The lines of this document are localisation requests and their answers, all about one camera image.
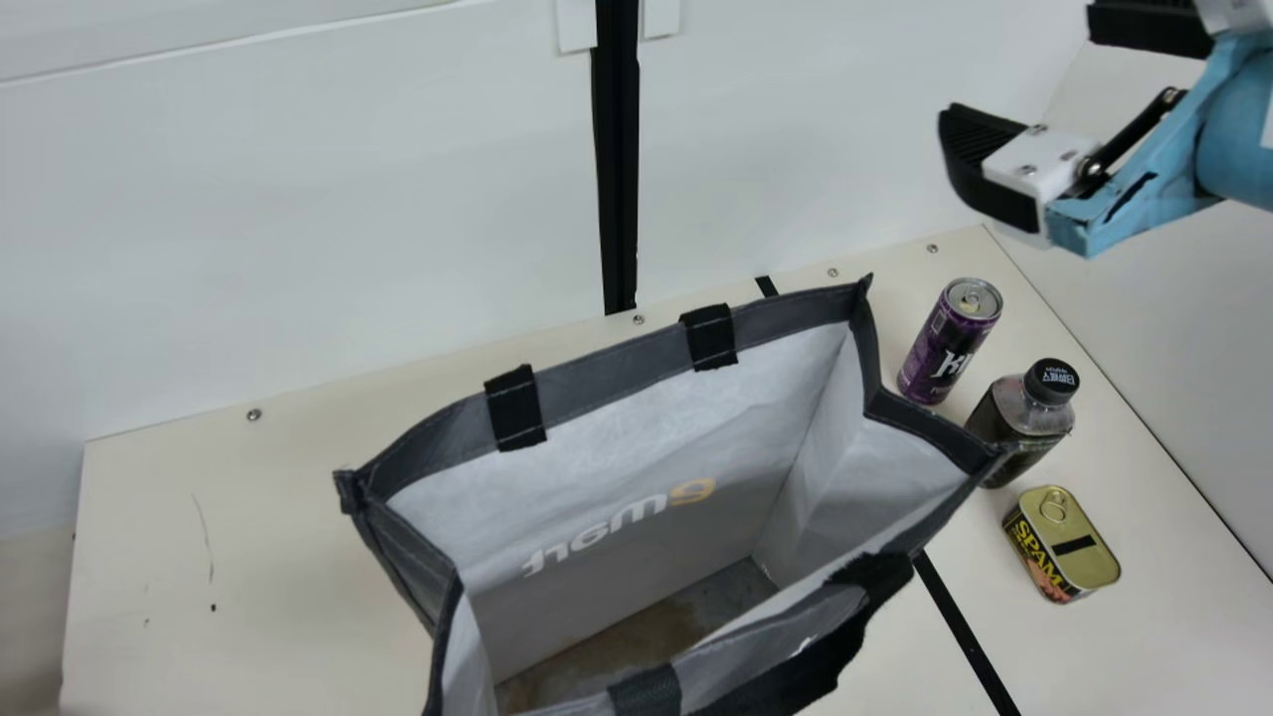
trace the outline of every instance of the table surface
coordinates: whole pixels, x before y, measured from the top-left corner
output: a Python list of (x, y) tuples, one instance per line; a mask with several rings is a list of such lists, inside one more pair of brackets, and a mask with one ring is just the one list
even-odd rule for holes
[[(979, 490), (928, 548), (1021, 711), (1262, 712), (1273, 586), (989, 234), (771, 278), (791, 292), (868, 271), (889, 385), (950, 279), (1003, 292), (1003, 320), (937, 410), (952, 420), (1036, 358), (1082, 376), (1074, 434), (1011, 488)], [(340, 515), (331, 470), (512, 366), (544, 368), (689, 308), (757, 298), (749, 279), (643, 307), (642, 325), (596, 319), (90, 442), (62, 713), (419, 713), (428, 634)], [(1123, 566), (1116, 585), (1066, 606), (1037, 594), (998, 526), (1018, 492), (1046, 483), (1076, 494)], [(807, 712), (994, 708), (915, 578), (872, 620), (840, 689)]]

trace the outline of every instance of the stain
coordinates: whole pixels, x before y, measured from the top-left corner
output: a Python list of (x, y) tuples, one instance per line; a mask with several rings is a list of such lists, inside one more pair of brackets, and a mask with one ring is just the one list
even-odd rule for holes
[(204, 506), (199, 503), (199, 497), (195, 493), (190, 493), (190, 501), (195, 503), (195, 512), (199, 512), (199, 526), (204, 529), (204, 549), (207, 550), (207, 584), (213, 584), (213, 576), (216, 575), (216, 561), (213, 559), (213, 540), (207, 535), (207, 520), (204, 519)]

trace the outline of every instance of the shopping bag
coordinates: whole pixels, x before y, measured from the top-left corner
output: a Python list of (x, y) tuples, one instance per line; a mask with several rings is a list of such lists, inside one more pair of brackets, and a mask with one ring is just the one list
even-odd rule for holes
[(793, 713), (833, 691), (999, 459), (881, 387), (869, 283), (522, 366), (337, 471), (433, 636), (425, 715)]

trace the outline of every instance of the energy drink can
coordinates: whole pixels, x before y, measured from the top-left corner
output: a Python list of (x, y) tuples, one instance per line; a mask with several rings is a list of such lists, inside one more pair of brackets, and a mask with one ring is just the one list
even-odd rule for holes
[(967, 368), (1003, 312), (999, 289), (981, 279), (955, 279), (937, 304), (897, 373), (897, 390), (908, 400), (937, 405)]
[(1003, 519), (1039, 590), (1057, 604), (1069, 604), (1118, 581), (1114, 553), (1092, 526), (1074, 496), (1057, 485), (1021, 493)]

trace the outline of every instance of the gold can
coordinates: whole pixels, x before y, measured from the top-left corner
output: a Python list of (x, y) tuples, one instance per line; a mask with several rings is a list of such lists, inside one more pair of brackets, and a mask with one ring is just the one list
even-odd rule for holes
[(1003, 529), (1044, 596), (1057, 604), (1082, 599), (1123, 573), (1101, 534), (1064, 488), (1044, 485), (1021, 493), (1003, 519)]

